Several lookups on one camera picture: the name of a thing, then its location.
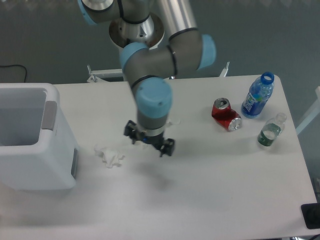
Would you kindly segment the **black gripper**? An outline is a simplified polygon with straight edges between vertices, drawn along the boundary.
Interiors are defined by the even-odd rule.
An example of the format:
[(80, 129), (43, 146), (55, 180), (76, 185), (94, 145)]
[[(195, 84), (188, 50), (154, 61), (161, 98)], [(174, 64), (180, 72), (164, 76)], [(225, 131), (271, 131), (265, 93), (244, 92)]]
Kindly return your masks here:
[(152, 136), (147, 135), (145, 130), (138, 129), (137, 125), (132, 120), (129, 120), (124, 127), (123, 135), (131, 139), (131, 143), (134, 145), (138, 140), (147, 144), (152, 145), (156, 150), (160, 151), (160, 157), (163, 155), (172, 156), (175, 150), (175, 140), (172, 138), (167, 138), (164, 140), (164, 130), (153, 134)]

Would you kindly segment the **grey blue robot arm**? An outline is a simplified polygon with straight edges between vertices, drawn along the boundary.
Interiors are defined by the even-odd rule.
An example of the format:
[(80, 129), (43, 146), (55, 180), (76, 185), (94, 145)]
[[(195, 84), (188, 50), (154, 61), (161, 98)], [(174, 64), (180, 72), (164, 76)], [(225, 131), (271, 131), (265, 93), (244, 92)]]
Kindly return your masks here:
[(80, 0), (83, 18), (91, 25), (117, 22), (122, 73), (128, 81), (137, 108), (137, 120), (129, 121), (124, 135), (133, 142), (153, 146), (161, 155), (171, 156), (175, 141), (164, 138), (172, 106), (169, 77), (212, 65), (216, 45), (208, 34), (199, 32), (192, 6), (187, 0), (160, 0), (163, 31), (168, 45), (149, 48), (155, 23), (149, 0)]

